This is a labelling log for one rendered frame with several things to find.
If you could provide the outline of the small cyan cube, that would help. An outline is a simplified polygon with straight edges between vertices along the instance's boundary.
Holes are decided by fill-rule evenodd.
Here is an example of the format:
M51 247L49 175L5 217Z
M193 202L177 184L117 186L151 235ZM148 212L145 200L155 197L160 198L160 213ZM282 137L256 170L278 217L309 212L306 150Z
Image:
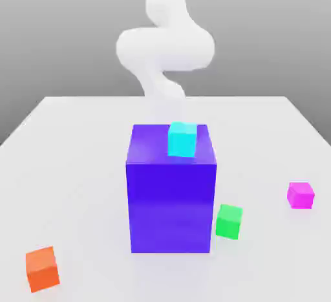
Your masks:
M197 124L172 122L168 130L167 154L193 158L197 146Z

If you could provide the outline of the small green cube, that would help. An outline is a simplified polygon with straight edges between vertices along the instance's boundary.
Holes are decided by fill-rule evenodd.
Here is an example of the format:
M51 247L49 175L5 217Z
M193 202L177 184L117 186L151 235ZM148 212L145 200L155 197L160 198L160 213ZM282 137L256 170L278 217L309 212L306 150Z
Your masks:
M236 206L221 204L217 214L215 234L228 239L239 238L243 209Z

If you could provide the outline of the small orange cube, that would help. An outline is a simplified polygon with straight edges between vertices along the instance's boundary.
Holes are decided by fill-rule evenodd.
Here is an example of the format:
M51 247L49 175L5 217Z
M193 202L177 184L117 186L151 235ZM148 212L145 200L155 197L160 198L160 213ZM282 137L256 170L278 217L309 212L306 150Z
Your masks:
M60 284L52 246L26 253L26 273L32 293Z

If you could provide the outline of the large purple box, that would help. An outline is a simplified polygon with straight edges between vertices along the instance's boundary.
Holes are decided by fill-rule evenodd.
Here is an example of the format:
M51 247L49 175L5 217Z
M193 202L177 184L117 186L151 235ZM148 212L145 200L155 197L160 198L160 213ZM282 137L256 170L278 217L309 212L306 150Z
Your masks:
M217 161L198 125L193 158L168 156L168 125L133 125L126 181L133 253L208 253Z

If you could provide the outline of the small magenta cube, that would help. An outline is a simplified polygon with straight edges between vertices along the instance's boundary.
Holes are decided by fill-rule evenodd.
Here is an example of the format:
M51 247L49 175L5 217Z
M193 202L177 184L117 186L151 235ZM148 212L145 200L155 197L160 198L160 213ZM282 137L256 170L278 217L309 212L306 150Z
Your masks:
M291 182L287 199L292 209L311 209L315 193L308 182Z

